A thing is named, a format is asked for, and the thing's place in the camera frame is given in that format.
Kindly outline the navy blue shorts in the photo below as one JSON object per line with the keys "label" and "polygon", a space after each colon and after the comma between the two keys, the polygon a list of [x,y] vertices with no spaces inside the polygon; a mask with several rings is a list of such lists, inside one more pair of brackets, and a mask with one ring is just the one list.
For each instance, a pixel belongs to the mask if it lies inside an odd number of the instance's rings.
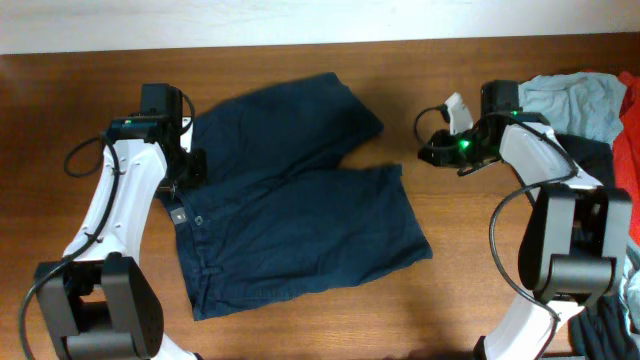
{"label": "navy blue shorts", "polygon": [[345,169],[382,122],[333,73],[267,87],[199,116],[205,182],[162,202],[197,320],[354,287],[432,255],[400,166]]}

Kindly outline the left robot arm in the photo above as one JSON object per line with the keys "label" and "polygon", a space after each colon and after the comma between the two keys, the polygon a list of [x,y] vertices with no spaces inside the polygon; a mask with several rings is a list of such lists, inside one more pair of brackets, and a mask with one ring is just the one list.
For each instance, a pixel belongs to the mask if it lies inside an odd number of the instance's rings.
{"label": "left robot arm", "polygon": [[39,263],[19,312],[36,300],[60,359],[193,359],[164,331],[161,303],[140,269],[140,248],[157,193],[206,179],[206,155],[191,146],[195,108],[178,88],[145,84],[140,108],[97,137],[101,175],[88,212],[58,261]]}

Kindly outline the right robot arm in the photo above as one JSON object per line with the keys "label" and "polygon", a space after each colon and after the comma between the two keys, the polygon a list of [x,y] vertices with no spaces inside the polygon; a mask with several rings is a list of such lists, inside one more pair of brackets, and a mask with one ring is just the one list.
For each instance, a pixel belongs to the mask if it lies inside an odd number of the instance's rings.
{"label": "right robot arm", "polygon": [[[557,140],[551,123],[527,112],[518,84],[494,80],[481,88],[481,116],[471,117],[460,94],[434,106],[448,128],[422,141],[420,160],[463,177],[497,162],[516,173],[520,188],[489,221],[495,265],[516,297],[500,324],[479,338],[475,359],[540,359],[571,318],[617,290],[629,239],[629,194],[585,172]],[[524,195],[532,212],[518,253],[514,281],[496,244],[498,217]]]}

